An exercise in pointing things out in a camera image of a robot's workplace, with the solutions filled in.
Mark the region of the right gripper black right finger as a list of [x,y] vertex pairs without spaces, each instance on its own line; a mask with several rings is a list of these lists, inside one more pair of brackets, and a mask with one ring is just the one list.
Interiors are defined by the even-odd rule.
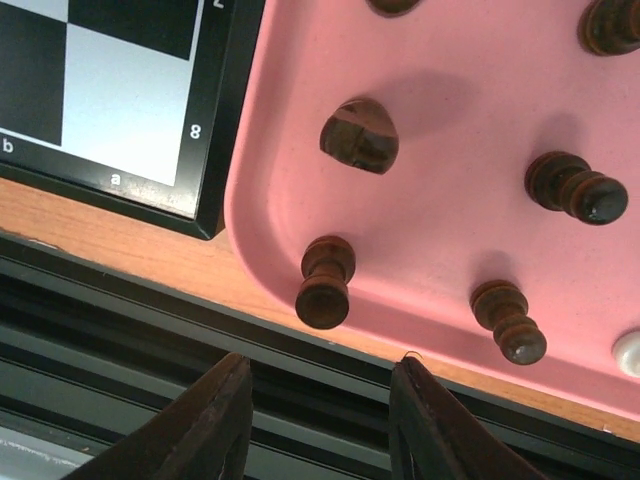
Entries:
[[393,368],[389,452],[394,479],[542,479],[497,440],[415,357]]

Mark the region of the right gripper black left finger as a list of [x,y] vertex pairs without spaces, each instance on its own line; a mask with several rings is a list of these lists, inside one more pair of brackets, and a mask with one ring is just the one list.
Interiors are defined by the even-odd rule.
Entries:
[[242,479],[253,419],[248,358],[230,353],[68,479]]

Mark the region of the dark brown rook piece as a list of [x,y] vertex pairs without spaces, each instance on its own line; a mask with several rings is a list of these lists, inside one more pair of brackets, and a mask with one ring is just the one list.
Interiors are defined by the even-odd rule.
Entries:
[[301,260],[304,279],[295,300],[298,318],[318,330],[340,325],[349,313],[347,285],[355,270],[355,252],[346,240],[329,235],[312,241]]

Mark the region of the dark brown knight piece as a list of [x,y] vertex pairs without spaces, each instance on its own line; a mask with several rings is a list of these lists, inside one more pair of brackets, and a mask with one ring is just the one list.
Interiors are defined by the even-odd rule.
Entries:
[[399,144],[391,116],[382,104],[368,97],[340,105],[319,136],[322,152],[346,166],[377,175],[393,166]]

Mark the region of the dark brown bishop piece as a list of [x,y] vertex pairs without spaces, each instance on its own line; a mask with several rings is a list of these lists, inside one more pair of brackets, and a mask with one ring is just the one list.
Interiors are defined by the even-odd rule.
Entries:
[[620,56],[639,49],[639,0],[592,1],[581,15],[578,40],[597,56]]

